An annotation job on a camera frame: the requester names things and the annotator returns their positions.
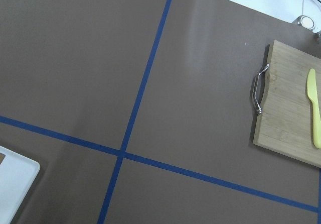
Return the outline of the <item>bamboo cutting board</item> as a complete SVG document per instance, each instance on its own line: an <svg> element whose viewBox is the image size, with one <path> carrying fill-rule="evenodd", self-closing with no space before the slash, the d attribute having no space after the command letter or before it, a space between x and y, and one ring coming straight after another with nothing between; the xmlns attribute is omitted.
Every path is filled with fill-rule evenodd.
<svg viewBox="0 0 321 224"><path fill-rule="evenodd" d="M269 46L262 100L253 143L320 167L320 149L313 144L311 102L306 93L310 69L320 90L320 59L279 41Z"/></svg>

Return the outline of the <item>yellow plastic knife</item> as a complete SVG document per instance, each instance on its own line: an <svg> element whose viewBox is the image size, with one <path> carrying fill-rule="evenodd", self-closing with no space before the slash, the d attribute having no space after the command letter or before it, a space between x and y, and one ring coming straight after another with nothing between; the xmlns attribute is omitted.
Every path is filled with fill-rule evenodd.
<svg viewBox="0 0 321 224"><path fill-rule="evenodd" d="M308 72L306 90L308 99L310 100L312 107L313 144L316 148L320 149L320 113L316 84L316 71L313 68L311 68Z"/></svg>

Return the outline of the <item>white tray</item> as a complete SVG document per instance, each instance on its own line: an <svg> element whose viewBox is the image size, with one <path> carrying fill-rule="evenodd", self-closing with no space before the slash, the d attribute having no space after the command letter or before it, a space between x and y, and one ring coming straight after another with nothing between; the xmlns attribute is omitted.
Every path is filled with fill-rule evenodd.
<svg viewBox="0 0 321 224"><path fill-rule="evenodd" d="M40 171L40 164L1 147L1 223L11 223Z"/></svg>

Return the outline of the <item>small metal cylinder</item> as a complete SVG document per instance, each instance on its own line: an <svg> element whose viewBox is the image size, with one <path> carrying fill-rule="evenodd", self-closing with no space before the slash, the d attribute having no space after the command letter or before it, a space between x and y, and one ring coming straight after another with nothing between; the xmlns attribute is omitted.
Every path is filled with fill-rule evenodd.
<svg viewBox="0 0 321 224"><path fill-rule="evenodd" d="M307 15L298 16L292 22L292 24L302 26L308 30L312 30L312 31L316 31L316 32L320 31L320 27L316 24L316 21L312 17L307 16Z"/></svg>

